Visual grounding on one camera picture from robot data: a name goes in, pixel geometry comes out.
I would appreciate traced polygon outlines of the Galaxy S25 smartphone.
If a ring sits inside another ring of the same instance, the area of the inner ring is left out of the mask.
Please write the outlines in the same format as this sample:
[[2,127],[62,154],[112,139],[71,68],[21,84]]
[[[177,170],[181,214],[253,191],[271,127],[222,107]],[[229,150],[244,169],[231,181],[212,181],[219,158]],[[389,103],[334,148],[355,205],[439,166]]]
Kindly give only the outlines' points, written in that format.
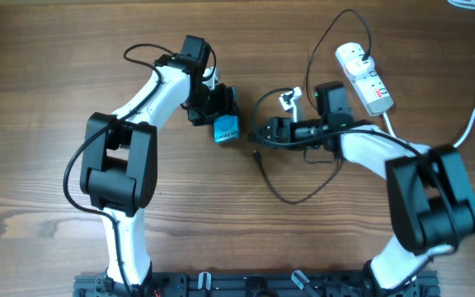
[[230,91],[230,112],[218,117],[213,124],[214,142],[223,144],[225,142],[238,139],[241,134],[240,129],[240,110],[237,105],[237,92],[234,86],[228,88]]

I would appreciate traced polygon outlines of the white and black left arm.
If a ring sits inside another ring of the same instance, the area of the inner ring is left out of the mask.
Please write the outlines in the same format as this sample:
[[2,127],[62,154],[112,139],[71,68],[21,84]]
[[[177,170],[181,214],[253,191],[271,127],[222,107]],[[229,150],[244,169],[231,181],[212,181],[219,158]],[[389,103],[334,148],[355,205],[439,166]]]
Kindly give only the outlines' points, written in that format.
[[212,126],[216,144],[241,134],[236,89],[207,65],[215,59],[205,39],[187,35],[179,52],[165,49],[149,65],[151,77],[130,101],[88,119],[85,141],[73,156],[82,160],[80,188],[90,198],[89,212],[101,216],[110,261],[101,275],[77,277],[74,295],[162,295],[144,227],[158,180],[158,132],[180,107],[192,125]]

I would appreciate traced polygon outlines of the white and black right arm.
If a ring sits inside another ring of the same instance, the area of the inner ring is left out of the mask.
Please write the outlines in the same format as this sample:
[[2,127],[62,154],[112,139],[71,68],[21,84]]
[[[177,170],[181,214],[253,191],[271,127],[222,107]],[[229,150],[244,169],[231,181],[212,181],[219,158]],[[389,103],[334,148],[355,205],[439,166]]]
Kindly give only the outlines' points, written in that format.
[[453,145],[412,144],[355,120],[342,82],[315,87],[318,117],[307,120],[299,87],[275,89],[289,118],[252,121],[252,139],[276,149],[324,148],[336,165],[359,164],[387,184],[393,236],[355,277],[336,272],[315,286],[301,271],[291,279],[310,296],[426,296],[420,273],[436,257],[453,255],[475,234],[475,195],[460,153]]

